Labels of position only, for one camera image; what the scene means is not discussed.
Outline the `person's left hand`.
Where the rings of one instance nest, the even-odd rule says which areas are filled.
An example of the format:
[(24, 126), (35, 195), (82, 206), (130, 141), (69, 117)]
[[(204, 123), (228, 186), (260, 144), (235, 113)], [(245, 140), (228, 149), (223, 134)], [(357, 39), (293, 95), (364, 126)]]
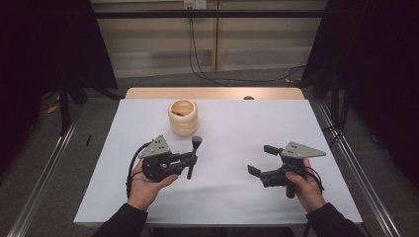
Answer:
[(142, 161), (139, 161), (132, 171), (131, 189), (127, 204), (142, 211), (147, 211), (157, 198), (158, 193), (163, 188), (172, 185), (177, 179), (177, 175), (171, 175), (159, 183), (151, 182), (144, 176)]

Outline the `wooden table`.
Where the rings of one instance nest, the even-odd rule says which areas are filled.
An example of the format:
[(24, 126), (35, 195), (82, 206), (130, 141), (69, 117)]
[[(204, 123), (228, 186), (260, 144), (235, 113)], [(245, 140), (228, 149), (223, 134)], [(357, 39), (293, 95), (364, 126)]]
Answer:
[(126, 92), (127, 99), (201, 100), (303, 100), (299, 88), (282, 87), (137, 87)]

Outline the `black curtain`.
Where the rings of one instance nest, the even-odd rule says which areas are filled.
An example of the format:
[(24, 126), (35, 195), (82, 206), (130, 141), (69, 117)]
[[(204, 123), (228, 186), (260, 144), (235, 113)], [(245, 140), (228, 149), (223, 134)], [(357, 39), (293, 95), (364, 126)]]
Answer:
[(62, 87), (118, 87), (91, 0), (0, 0), (0, 174)]
[(327, 0), (302, 81), (337, 83), (419, 188), (419, 0)]

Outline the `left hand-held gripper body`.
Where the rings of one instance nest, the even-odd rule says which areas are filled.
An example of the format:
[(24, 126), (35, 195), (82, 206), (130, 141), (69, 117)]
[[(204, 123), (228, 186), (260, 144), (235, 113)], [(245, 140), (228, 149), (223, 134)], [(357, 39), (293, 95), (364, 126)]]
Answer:
[(144, 176), (155, 183), (183, 172), (181, 155), (173, 153), (163, 135), (158, 135), (140, 153)]

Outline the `aluminium floor rail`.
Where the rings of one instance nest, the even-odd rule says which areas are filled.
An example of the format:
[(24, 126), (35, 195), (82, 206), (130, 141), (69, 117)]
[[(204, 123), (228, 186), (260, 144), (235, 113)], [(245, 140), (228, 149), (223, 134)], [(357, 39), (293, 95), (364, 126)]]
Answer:
[(329, 126), (331, 134), (333, 135), (333, 142), (336, 143), (339, 147), (340, 153), (343, 155), (345, 161), (347, 162), (349, 169), (351, 170), (351, 173), (353, 174), (358, 187), (362, 191), (364, 198), (368, 202), (369, 207), (372, 210), (384, 236), (401, 237), (395, 226), (395, 223), (392, 220), (392, 217), (390, 216), (390, 213), (372, 186), (345, 135), (342, 131), (338, 131), (335, 128), (330, 109), (324, 102), (319, 102), (318, 108), (322, 113), (323, 119)]
[(51, 177), (55, 172), (68, 143), (75, 130), (76, 124), (79, 121), (84, 111), (83, 106), (77, 106), (75, 112), (72, 114), (71, 122), (68, 128), (59, 136), (56, 145), (50, 154), (45, 167), (42, 170), (40, 177), (37, 180), (30, 196), (28, 197), (25, 205), (19, 212), (16, 220), (14, 221), (7, 237), (25, 237), (29, 227), (37, 213), (42, 199), (45, 195), (46, 189), (50, 183)]

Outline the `cream ringed brush holder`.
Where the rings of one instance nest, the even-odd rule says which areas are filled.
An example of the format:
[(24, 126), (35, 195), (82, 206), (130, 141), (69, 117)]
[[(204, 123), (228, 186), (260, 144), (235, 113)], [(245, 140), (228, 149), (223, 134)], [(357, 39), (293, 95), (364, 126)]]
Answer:
[(176, 101), (168, 109), (168, 118), (173, 132), (190, 135), (198, 129), (198, 106), (192, 101)]

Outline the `white wall socket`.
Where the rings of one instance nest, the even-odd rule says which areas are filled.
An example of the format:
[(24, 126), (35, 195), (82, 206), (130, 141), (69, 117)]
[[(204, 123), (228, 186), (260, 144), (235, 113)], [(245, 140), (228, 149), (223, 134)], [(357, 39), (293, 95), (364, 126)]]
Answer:
[(183, 0), (183, 3), (187, 10), (205, 10), (208, 6), (207, 0)]

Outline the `white table sheet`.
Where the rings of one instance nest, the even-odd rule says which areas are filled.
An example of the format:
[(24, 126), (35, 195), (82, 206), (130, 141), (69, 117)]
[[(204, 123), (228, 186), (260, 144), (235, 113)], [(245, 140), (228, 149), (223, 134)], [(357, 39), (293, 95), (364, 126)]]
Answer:
[[(163, 135), (175, 153), (189, 152), (192, 142), (170, 128), (168, 100), (120, 102), (75, 223), (99, 225), (126, 202), (126, 176), (135, 151)], [(194, 171), (185, 171), (163, 189), (148, 210), (151, 226), (289, 225), (305, 222), (305, 211), (282, 187), (266, 188), (250, 175), (279, 168), (280, 157), (266, 145), (294, 141), (323, 151), (311, 159), (325, 189), (323, 195), (346, 218), (362, 217), (307, 100), (199, 100), (203, 140)]]

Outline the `black metal stand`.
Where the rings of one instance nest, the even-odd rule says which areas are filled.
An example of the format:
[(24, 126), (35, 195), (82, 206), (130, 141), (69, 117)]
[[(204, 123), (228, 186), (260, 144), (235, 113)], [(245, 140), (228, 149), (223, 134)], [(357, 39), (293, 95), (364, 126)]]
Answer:
[(331, 116), (334, 127), (339, 127), (339, 79), (338, 74), (333, 74), (331, 89)]
[(59, 105), (61, 114), (61, 135), (64, 135), (70, 126), (70, 113), (68, 107), (68, 94), (65, 86), (65, 78), (59, 80)]

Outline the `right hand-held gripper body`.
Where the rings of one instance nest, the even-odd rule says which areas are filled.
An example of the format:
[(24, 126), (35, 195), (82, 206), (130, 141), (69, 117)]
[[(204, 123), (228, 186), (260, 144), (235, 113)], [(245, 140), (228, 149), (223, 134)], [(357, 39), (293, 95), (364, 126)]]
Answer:
[(294, 141), (290, 141), (285, 148), (279, 149), (280, 153), (278, 155), (281, 157), (283, 165), (277, 170), (262, 172), (260, 180), (265, 188), (285, 186), (286, 196), (294, 198), (295, 184), (286, 177), (286, 172), (293, 172), (304, 177), (307, 174), (307, 169), (303, 159), (322, 157), (326, 153)]

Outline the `black makeup brush silver ferrule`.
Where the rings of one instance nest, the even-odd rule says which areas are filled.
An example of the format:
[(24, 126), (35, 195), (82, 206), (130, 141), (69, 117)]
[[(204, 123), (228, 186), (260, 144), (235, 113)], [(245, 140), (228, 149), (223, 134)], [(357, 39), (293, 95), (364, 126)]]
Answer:
[(198, 148), (200, 147), (200, 145), (202, 144), (202, 142), (203, 142), (203, 139), (200, 136), (193, 136), (192, 137), (193, 151), (192, 151), (190, 166), (189, 166), (189, 169), (188, 169), (188, 175), (187, 175), (188, 180), (192, 179), (194, 166), (195, 166), (195, 164), (197, 163), (197, 160), (198, 160), (197, 151), (198, 151)]

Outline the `person's right hand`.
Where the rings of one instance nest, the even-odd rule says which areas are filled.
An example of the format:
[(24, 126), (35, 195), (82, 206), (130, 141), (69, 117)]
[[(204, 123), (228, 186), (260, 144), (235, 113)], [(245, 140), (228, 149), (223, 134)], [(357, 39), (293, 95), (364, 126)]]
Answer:
[(314, 212), (327, 203), (317, 182), (311, 176), (302, 177), (293, 172), (286, 172), (286, 177), (295, 184), (297, 198), (307, 213)]

